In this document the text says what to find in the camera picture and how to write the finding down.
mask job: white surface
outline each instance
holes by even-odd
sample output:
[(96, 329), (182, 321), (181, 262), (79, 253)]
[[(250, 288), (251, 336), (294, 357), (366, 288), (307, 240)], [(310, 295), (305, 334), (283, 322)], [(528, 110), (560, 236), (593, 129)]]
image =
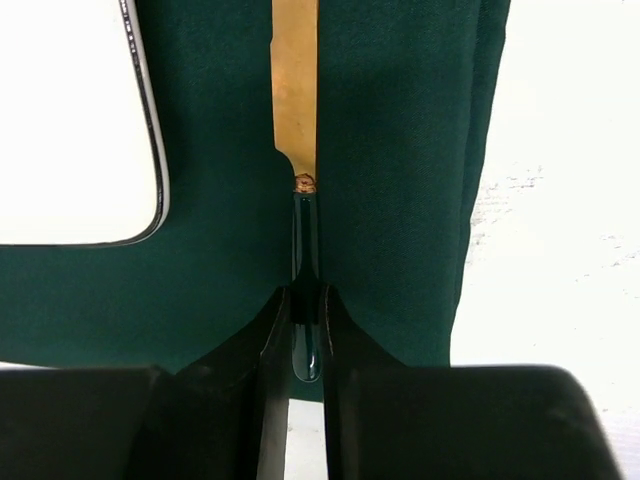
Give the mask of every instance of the white surface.
[(289, 402), (286, 479), (327, 478), (323, 408), (323, 405), (317, 402)]
[(7, 363), (0, 362), (0, 370), (3, 369), (22, 369), (22, 368), (44, 368), (44, 367), (35, 367), (33, 365), (20, 365), (18, 363)]
[(142, 233), (158, 189), (119, 1), (1, 10), (0, 245)]

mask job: dark green upholstery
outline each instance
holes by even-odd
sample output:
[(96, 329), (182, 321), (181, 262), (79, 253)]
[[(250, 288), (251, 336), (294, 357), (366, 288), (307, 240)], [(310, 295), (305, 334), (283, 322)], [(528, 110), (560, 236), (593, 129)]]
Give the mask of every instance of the dark green upholstery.
[[(320, 0), (324, 275), (409, 364), (448, 363), (508, 3)], [(175, 370), (289, 280), (270, 0), (137, 4), (169, 219), (128, 247), (0, 250), (1, 360)]]

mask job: metal blade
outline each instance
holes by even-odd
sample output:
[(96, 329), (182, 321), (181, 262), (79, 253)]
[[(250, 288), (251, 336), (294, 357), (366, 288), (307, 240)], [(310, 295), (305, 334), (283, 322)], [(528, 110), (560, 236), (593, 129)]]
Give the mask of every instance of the metal blade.
[(318, 0), (273, 0), (272, 8), (275, 145), (293, 166), (296, 189), (302, 180), (315, 190)]

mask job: green fabric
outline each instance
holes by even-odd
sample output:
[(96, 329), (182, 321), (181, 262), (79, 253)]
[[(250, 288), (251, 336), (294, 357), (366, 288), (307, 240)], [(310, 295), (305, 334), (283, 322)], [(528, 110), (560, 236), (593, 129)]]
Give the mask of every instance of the green fabric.
[[(169, 219), (128, 247), (0, 250), (2, 360), (176, 370), (289, 280), (270, 0), (137, 4)], [(508, 0), (320, 4), (325, 278), (392, 354), (447, 364)]]

